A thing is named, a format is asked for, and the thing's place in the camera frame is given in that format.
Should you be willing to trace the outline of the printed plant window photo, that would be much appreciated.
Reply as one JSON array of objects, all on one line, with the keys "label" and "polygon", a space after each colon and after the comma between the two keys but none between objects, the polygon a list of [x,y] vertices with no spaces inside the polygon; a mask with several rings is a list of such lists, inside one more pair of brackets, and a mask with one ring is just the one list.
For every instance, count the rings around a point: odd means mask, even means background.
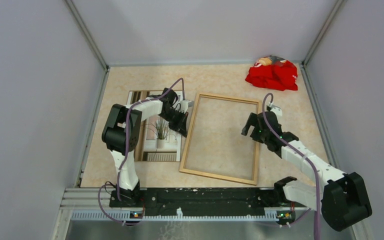
[{"label": "printed plant window photo", "polygon": [[139,138],[134,150],[136,162],[179,162],[182,135],[169,129],[168,121],[153,115],[140,125]]}]

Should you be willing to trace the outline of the wooden picture frame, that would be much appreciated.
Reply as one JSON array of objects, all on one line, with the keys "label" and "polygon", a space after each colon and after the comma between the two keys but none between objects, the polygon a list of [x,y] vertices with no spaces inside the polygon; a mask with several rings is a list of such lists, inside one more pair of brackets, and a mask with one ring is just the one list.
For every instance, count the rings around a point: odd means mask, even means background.
[{"label": "wooden picture frame", "polygon": [[252,98],[197,94],[179,171],[255,186],[260,144],[242,135],[242,129],[261,106]]}]

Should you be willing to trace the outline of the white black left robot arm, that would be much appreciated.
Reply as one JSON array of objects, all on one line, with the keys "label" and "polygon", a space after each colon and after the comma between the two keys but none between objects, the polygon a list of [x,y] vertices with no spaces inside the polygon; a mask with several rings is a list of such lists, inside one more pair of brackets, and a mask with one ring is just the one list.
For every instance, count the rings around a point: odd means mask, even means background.
[{"label": "white black left robot arm", "polygon": [[140,202],[135,149],[142,122],[158,116],[167,122],[169,130],[186,137],[188,109],[193,105],[193,101],[181,99],[174,90],[165,88],[161,94],[150,95],[129,105],[114,104],[111,107],[101,139],[114,159],[117,200],[123,201],[129,207]]}]

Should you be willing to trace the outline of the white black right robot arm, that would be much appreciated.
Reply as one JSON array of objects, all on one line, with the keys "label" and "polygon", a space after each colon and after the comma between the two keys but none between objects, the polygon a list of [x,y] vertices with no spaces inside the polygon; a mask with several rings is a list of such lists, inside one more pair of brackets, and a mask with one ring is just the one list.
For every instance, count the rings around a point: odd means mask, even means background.
[{"label": "white black right robot arm", "polygon": [[296,135],[282,131],[274,112],[250,113],[241,134],[246,136],[250,127],[253,127],[252,140],[266,145],[315,184],[310,186],[291,176],[277,181],[273,192],[277,205],[287,206],[290,202],[304,205],[321,214],[337,232],[373,214],[363,177],[335,168],[305,147]]}]

